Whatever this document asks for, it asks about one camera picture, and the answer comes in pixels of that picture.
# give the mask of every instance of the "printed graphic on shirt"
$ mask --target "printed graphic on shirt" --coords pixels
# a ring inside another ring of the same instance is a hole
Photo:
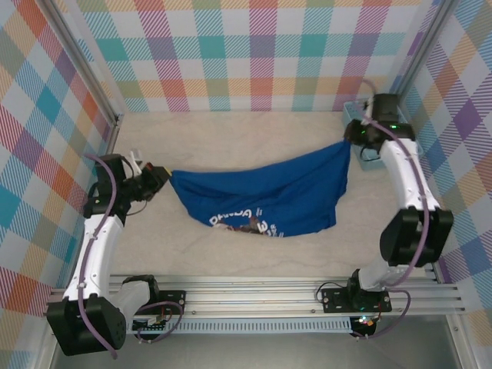
[[[278,233],[275,224],[269,225],[266,221],[262,221],[258,218],[262,214],[263,210],[260,208],[256,209],[256,216],[253,215],[251,209],[229,214],[218,214],[210,218],[210,224],[213,228],[221,228],[228,231],[262,234],[270,237],[284,237],[284,232]],[[232,218],[244,218],[244,224],[240,226],[228,224],[227,220]]]

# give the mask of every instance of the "plaid wallpaper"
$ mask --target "plaid wallpaper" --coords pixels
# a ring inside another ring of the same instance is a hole
[[[35,0],[0,0],[0,368],[32,364],[109,124]]]
[[[433,193],[455,224],[440,260],[472,313],[475,350],[492,363],[492,1],[462,0],[404,108]]]
[[[341,110],[363,77],[397,85],[439,3],[77,0],[130,111]]]

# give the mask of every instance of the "blue t-shirt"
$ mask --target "blue t-shirt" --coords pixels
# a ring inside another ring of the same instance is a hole
[[[288,237],[336,224],[347,189],[350,144],[247,171],[173,171],[170,182],[194,219],[211,227]]]

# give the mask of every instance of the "light blue container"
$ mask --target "light blue container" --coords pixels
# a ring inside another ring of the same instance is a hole
[[[344,115],[342,119],[344,123],[344,127],[347,127],[348,124],[352,121],[352,119],[362,120],[361,115],[355,108],[355,104],[357,104],[357,102],[355,101],[349,101],[344,104]],[[405,117],[401,113],[400,108],[398,108],[398,117],[400,122],[407,123],[407,119],[405,119]],[[418,141],[417,141],[417,148],[418,148],[419,157],[421,157],[424,152]],[[355,156],[357,157],[357,160],[359,161],[359,164],[362,167],[362,170],[370,171],[371,169],[384,168],[384,163],[381,159],[379,159],[379,155],[377,154],[376,150],[370,150],[366,148],[362,153],[363,159],[361,159],[361,150],[362,150],[361,146],[352,145],[352,150],[354,151]]]

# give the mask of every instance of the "gray metal floor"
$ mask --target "gray metal floor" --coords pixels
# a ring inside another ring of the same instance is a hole
[[[109,353],[66,357],[52,369],[454,369],[459,368],[446,318],[407,317],[392,332],[356,342],[348,334],[176,334],[155,345],[132,336],[114,361]]]

